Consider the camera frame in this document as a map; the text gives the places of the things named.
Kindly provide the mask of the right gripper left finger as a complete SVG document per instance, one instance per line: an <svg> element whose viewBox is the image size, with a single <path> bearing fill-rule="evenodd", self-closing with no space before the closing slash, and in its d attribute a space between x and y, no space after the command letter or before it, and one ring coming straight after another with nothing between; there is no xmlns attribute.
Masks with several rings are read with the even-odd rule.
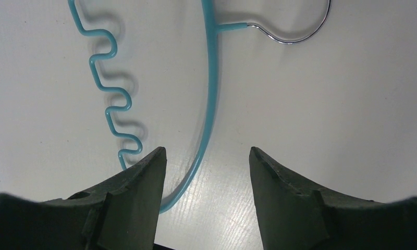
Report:
<svg viewBox="0 0 417 250"><path fill-rule="evenodd" d="M67 199L0 193L0 249L161 249L166 149Z"/></svg>

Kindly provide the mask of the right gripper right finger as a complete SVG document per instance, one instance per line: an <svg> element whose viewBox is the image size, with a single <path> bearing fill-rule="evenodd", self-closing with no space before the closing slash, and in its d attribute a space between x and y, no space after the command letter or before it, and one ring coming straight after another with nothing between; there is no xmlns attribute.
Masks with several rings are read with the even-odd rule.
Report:
<svg viewBox="0 0 417 250"><path fill-rule="evenodd" d="M249 166L264 249L417 249L417 196L380 203L346 195L258 147Z"/></svg>

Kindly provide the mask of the blue wire hanger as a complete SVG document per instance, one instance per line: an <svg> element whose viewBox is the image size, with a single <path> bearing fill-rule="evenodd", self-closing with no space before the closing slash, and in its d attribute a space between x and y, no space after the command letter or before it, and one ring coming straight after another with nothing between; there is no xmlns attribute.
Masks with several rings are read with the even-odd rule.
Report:
<svg viewBox="0 0 417 250"><path fill-rule="evenodd" d="M213 1L202 1L202 11L203 11L203 18L204 18L204 27L205 27L205 34L206 34L206 47L207 47L207 59L208 59L208 89L207 89L207 103L206 103L206 111L204 117L204 124L202 128L202 135L200 138L200 142L198 145L197 152L194 156L194 160L189 168L188 173L184 177L183 181L181 182L180 186L175 189L175 191L166 199L162 200L160 205L160 213L163 214L169 211L184 195L187 188L190 186L192 180L194 179L201 163L205 152L207 150L214 122L215 122L215 115L216 115L216 108L217 108L217 99L218 99L218 85L219 85L219 49L218 49L218 36L220 33L225 31L232 31L232 30L239 30L245 28L256 28L257 30L261 31L271 40L284 45L294 45L300 44L311 39L314 35L316 35L319 30L323 27L326 20L329 17L332 2L326 2L326 8L322 18L318 26L309 34L298 38L287 40L277 35L271 33L267 30L263 25L255 22L235 22L235 23L219 23L215 17L215 9ZM108 60L112 59L117 55L118 52L118 45L116 38L114 35L106 30L106 29L92 29L87 30L84 28L78 9L76 7L76 3L73 0L68 1L68 7L71 13L71 16L74 20L77 30L83 36L87 37L104 37L110 43L110 50L107 53L96 53L89 57L88 64L91 70L91 74L94 80L95 85L100 91L106 93L116 93L121 95L126 103L123 106L113 106L110 105L105 109L105 118L109 127L110 132L117 138L128 139L136 143L136 149L127 149L122 148L118 151L118 160L120 162L122 170L126 170L127 166L124 160L124 155L138 155L143 151L143 144L141 140L129 133L121 133L118 132L115 128L115 125L112 120L112 113L115 112L126 112L129 111L132 107L132 99L129 93L117 86L104 86L101 82L96 63L99 60Z"/></svg>

